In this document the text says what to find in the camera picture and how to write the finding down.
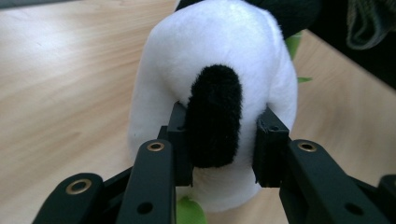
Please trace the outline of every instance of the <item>light wood grain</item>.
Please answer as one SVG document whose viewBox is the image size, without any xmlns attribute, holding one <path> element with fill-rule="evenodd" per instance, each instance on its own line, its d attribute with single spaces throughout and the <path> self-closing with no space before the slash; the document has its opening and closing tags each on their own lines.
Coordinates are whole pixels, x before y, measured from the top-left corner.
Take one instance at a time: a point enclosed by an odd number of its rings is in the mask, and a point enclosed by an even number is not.
<svg viewBox="0 0 396 224">
<path fill-rule="evenodd" d="M 0 11 L 0 223 L 30 223 L 55 186 L 132 165 L 126 128 L 150 29 L 173 1 L 86 0 Z M 396 173 L 396 93 L 305 32 L 292 138 L 376 185 Z M 209 223 L 287 223 L 276 189 Z"/>
</svg>

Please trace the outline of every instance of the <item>white fur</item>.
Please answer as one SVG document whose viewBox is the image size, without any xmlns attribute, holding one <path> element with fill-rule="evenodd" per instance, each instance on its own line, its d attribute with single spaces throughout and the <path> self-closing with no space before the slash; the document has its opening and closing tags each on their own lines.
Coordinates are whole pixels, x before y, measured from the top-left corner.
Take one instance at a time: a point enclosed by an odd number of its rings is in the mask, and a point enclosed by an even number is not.
<svg viewBox="0 0 396 224">
<path fill-rule="evenodd" d="M 187 106 L 205 66 L 230 66 L 243 88 L 239 148 L 232 164 L 193 171 L 193 188 L 177 188 L 205 211 L 236 207 L 260 189 L 251 168 L 256 119 L 268 104 L 291 129 L 297 78 L 276 20 L 239 0 L 206 0 L 175 12 L 150 33 L 141 58 L 130 115 L 129 143 L 155 139 L 173 103 Z"/>
</svg>

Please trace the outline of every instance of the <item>wooden surface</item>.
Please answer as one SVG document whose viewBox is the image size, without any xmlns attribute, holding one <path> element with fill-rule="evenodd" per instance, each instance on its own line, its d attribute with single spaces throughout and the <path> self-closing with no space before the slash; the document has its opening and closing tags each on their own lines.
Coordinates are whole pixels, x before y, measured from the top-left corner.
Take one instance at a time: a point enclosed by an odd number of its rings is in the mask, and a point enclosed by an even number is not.
<svg viewBox="0 0 396 224">
<path fill-rule="evenodd" d="M 149 30 L 173 1 L 85 0 L 0 11 L 0 223 L 30 223 L 70 175 L 132 165 L 126 128 Z M 396 93 L 305 32 L 292 138 L 322 144 L 349 175 L 396 173 Z M 287 223 L 276 189 L 209 223 Z"/>
</svg>

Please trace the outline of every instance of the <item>black fabric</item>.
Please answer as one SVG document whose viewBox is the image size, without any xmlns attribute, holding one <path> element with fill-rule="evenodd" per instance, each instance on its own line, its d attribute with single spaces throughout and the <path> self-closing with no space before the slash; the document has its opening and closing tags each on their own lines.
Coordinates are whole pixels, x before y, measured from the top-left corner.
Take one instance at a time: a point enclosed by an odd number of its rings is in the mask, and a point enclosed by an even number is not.
<svg viewBox="0 0 396 224">
<path fill-rule="evenodd" d="M 202 0 L 181 0 L 177 10 Z M 317 18 L 321 0 L 247 0 L 253 6 L 268 10 L 276 18 L 286 39 L 308 28 Z"/>
<path fill-rule="evenodd" d="M 233 162 L 238 148 L 242 87 L 230 67 L 203 69 L 191 87 L 185 129 L 191 162 L 200 168 Z"/>
</svg>

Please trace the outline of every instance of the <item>green object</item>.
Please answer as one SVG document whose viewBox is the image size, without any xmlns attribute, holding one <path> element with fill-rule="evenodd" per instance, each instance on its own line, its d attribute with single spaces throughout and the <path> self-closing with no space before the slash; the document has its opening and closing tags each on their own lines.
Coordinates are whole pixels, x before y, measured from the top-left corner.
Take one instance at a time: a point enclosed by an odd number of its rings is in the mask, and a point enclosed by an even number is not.
<svg viewBox="0 0 396 224">
<path fill-rule="evenodd" d="M 288 47 L 290 57 L 294 59 L 294 56 L 297 53 L 297 48 L 300 45 L 301 40 L 301 32 L 292 35 L 291 37 L 286 39 L 286 46 Z"/>
<path fill-rule="evenodd" d="M 307 82 L 312 80 L 312 77 L 297 77 L 298 83 Z"/>
<path fill-rule="evenodd" d="M 299 32 L 299 33 L 287 38 L 285 41 L 286 46 L 288 47 L 290 57 L 292 59 L 294 59 L 294 57 L 297 53 L 297 48 L 300 45 L 301 36 L 302 36 L 302 33 Z M 312 77 L 297 77 L 297 80 L 298 80 L 298 83 L 302 83 L 302 82 L 307 82 L 307 81 L 312 80 Z"/>
<path fill-rule="evenodd" d="M 204 210 L 187 197 L 177 202 L 176 221 L 177 224 L 207 224 Z"/>
</svg>

